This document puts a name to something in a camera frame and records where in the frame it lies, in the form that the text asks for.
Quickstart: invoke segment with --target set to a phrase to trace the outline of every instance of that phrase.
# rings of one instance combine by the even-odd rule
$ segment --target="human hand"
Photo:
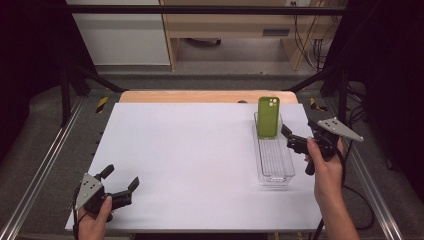
[[[334,155],[328,161],[324,161],[321,151],[315,140],[311,137],[307,139],[308,152],[306,159],[313,161],[315,165],[315,198],[321,207],[333,204],[337,201],[343,201],[341,183],[342,183],[342,165],[339,157]],[[337,142],[337,148],[343,152],[341,140]]]
[[[103,202],[97,218],[87,214],[84,207],[78,210],[80,240],[103,240],[106,233],[106,221],[112,211],[112,197],[108,196]]]

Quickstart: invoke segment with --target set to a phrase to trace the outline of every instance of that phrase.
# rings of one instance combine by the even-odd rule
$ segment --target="clear plastic container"
[[[280,131],[272,139],[258,138],[257,113],[254,114],[254,118],[255,124],[252,131],[259,183],[264,187],[286,187],[295,176],[287,139]],[[281,129],[282,125],[283,121],[280,115],[278,129]]]

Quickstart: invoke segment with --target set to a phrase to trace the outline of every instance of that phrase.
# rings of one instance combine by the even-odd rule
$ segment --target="gray floor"
[[[223,39],[222,45],[183,41],[177,69],[172,72],[162,68],[149,68],[140,74],[122,75],[122,69],[108,68],[105,78],[129,89],[269,89],[281,90],[293,86],[314,73],[307,63],[303,70],[293,72],[279,41]],[[19,234],[48,234],[71,236],[64,230],[68,219],[72,193],[81,176],[90,166],[96,152],[101,132],[104,130],[113,103],[120,94],[89,81],[92,91],[84,98],[81,112],[60,150],[37,198],[32,203]],[[320,83],[297,93],[308,117],[332,117],[329,111],[311,109],[310,99],[325,107],[318,89]],[[361,84],[351,83],[356,88]],[[101,97],[109,100],[102,113],[95,113]],[[348,107],[358,103],[349,99]],[[33,176],[42,163],[50,144],[59,131],[61,121],[60,89],[52,88],[31,101],[30,116],[14,147],[0,165],[0,226],[4,227],[19,201],[25,194]],[[385,154],[367,122],[359,121],[354,130],[364,136],[364,143],[356,144],[364,162],[387,203],[404,239],[424,239],[424,206],[411,189],[401,172],[386,167]],[[364,193],[358,175],[348,162],[346,184]],[[357,226],[369,222],[370,212],[357,195],[345,192],[350,213]],[[368,229],[359,231],[363,239],[386,239],[380,222],[376,220]],[[111,233],[111,236],[126,234]],[[298,239],[297,233],[282,233],[281,239]]]

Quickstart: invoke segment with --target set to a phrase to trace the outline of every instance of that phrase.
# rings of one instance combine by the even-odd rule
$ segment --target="black cable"
[[[364,201],[364,203],[367,205],[367,207],[368,207],[368,209],[370,210],[370,212],[371,212],[371,221],[370,221],[370,223],[368,223],[367,225],[365,225],[364,227],[356,227],[355,226],[355,228],[356,228],[356,230],[367,230],[367,229],[370,229],[373,225],[374,225],[374,222],[375,222],[375,214],[374,214],[374,211],[372,210],[372,206],[371,206],[371,204],[368,202],[368,200],[360,193],[360,192],[358,192],[357,190],[355,190],[355,189],[353,189],[353,188],[351,188],[351,187],[349,187],[349,186],[346,186],[346,185],[343,185],[343,188],[345,188],[345,189],[347,189],[347,190],[349,190],[349,191],[351,191],[351,192],[353,192],[353,193],[355,193],[356,195],[358,195],[361,199],[362,199],[362,201]]]
[[[340,152],[340,150],[337,148],[337,145],[334,145],[330,140],[328,140],[327,138],[324,137],[320,137],[320,140],[325,141],[327,144],[329,144],[329,146],[332,146],[332,148],[334,149],[334,152],[337,154],[337,156],[340,159],[340,164],[342,165],[342,184],[340,186],[340,188],[343,187],[344,182],[346,180],[346,163],[345,163],[345,158],[343,157],[342,153]],[[324,227],[324,220],[321,218],[321,221],[314,233],[314,236],[312,239],[316,240],[319,238],[319,235],[321,234],[321,231]]]
[[[318,55],[316,56],[316,57],[318,57],[318,58],[315,58],[316,60],[317,60],[317,70],[319,71],[319,64],[320,64],[320,62],[321,62],[321,59],[320,59],[320,57],[321,57],[321,47],[322,47],[322,45],[318,45]]]
[[[321,61],[321,52],[319,50],[317,50],[319,48],[319,43],[318,43],[318,39],[314,39],[314,43],[312,44],[312,53],[314,56],[315,61],[317,62],[317,71],[321,70],[322,67],[320,67],[320,63],[325,63],[325,59],[324,61]]]
[[[81,222],[81,220],[85,217],[85,215],[87,215],[87,213],[88,212],[85,212],[84,215],[81,216],[80,220],[78,220],[78,226],[79,226],[79,223]]]
[[[363,118],[364,117],[364,115],[365,115],[365,111],[364,110],[361,110],[361,111],[359,111],[359,112],[356,112],[356,111],[358,111],[359,109],[361,109],[362,108],[362,106],[360,105],[360,106],[357,106],[357,107],[355,107],[352,111],[351,111],[351,113],[350,113],[350,116],[349,116],[349,120],[348,120],[348,127],[351,129],[352,128],[352,125],[356,122],[356,121],[358,121],[358,120],[360,120],[361,118]],[[356,230],[366,230],[366,229],[370,229],[373,225],[374,225],[374,222],[375,222],[375,214],[374,214],[374,211],[372,210],[372,207],[371,207],[371,204],[368,202],[368,200],[361,194],[361,193],[359,193],[357,190],[355,190],[355,189],[353,189],[353,188],[351,188],[351,187],[349,187],[349,186],[346,186],[345,184],[344,184],[344,182],[345,182],[345,180],[346,180],[346,162],[347,162],[347,159],[348,159],[348,157],[349,157],[349,153],[350,153],[350,150],[351,150],[351,147],[352,147],[352,145],[353,145],[353,141],[352,140],[350,140],[350,143],[349,143],[349,146],[348,146],[348,150],[347,150],[347,152],[346,152],[346,156],[345,157],[343,157],[343,155],[342,155],[342,153],[340,152],[340,150],[337,148],[337,146],[334,146],[334,144],[333,143],[331,143],[328,139],[326,139],[326,138],[323,138],[323,137],[321,137],[320,138],[320,140],[323,140],[323,141],[326,141],[328,144],[330,144],[330,146],[332,146],[333,147],[333,149],[335,149],[335,152],[336,152],[336,154],[337,154],[337,156],[339,157],[339,159],[340,159],[340,163],[341,163],[341,165],[342,165],[342,188],[345,188],[345,189],[348,189],[348,190],[350,190],[350,191],[352,191],[353,193],[355,193],[356,195],[358,195],[364,202],[365,202],[365,204],[368,206],[368,209],[370,210],[370,212],[371,212],[371,221],[370,221],[370,223],[369,224],[367,224],[367,225],[365,225],[364,227],[357,227],[357,226],[355,226],[355,228],[356,228]],[[318,225],[318,227],[317,227],[317,229],[316,229],[316,231],[315,231],[315,233],[314,233],[314,235],[313,235],[313,240],[316,240],[316,239],[318,239],[319,238],[319,235],[321,234],[321,231],[322,231],[322,229],[323,229],[323,227],[324,227],[324,222],[323,222],[323,219],[321,218],[321,221],[320,221],[320,223],[319,223],[319,225]]]
[[[321,221],[319,221],[317,230],[315,231],[315,234],[313,236],[313,240],[318,240],[319,235],[321,234],[322,228],[324,227],[324,220],[321,218]]]
[[[355,101],[355,102],[357,102],[359,104],[362,104],[362,102],[364,101],[359,96],[357,96],[353,92],[351,92],[349,88],[347,88],[346,93],[347,93],[347,97],[348,98],[352,99],[353,101]]]
[[[347,87],[348,87],[348,92],[349,93],[356,95],[361,100],[363,100],[364,98],[366,98],[366,95],[365,94],[359,93],[358,91],[356,91],[355,89],[353,89],[352,86],[350,86],[349,84],[348,84]]]
[[[315,68],[315,67],[312,65],[312,63],[311,63],[311,62],[309,62],[309,60],[308,60],[308,56],[307,56],[307,53],[306,53],[306,50],[305,50],[305,45],[302,43],[302,39],[301,39],[300,34],[299,34],[299,31],[298,31],[298,29],[297,29],[297,15],[294,15],[294,16],[293,16],[293,18],[294,18],[294,42],[296,43],[296,46],[297,46],[297,48],[299,49],[299,51],[301,52],[301,54],[303,55],[303,57],[304,57],[304,58],[306,59],[306,61],[308,62],[309,66],[311,66],[311,67]],[[311,29],[312,29],[312,26],[313,26],[313,24],[315,23],[315,20],[316,20],[317,18],[318,18],[318,17],[317,17],[317,16],[315,16],[315,18],[314,18],[314,20],[313,20],[313,22],[312,22],[312,25],[311,25],[311,27],[309,28],[309,31],[308,31],[307,35],[309,35],[309,33],[310,33]]]
[[[74,226],[73,226],[72,230],[73,230],[73,233],[74,233],[75,240],[79,239],[78,238],[78,231],[79,231],[78,213],[77,213],[77,210],[75,209],[75,207],[77,205],[77,197],[78,197],[79,191],[80,191],[80,185],[78,185],[78,187],[75,188],[74,195],[73,195],[73,198],[72,198],[72,213],[74,215]]]

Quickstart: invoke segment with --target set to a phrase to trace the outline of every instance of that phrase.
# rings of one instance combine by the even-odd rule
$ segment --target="white table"
[[[321,219],[304,155],[287,189],[259,185],[252,135],[257,104],[117,103],[88,171],[115,171],[105,191],[138,176],[132,205],[116,210],[109,230],[275,232],[315,229]],[[284,123],[311,135],[301,104],[282,104]],[[72,214],[66,224],[71,230]]]

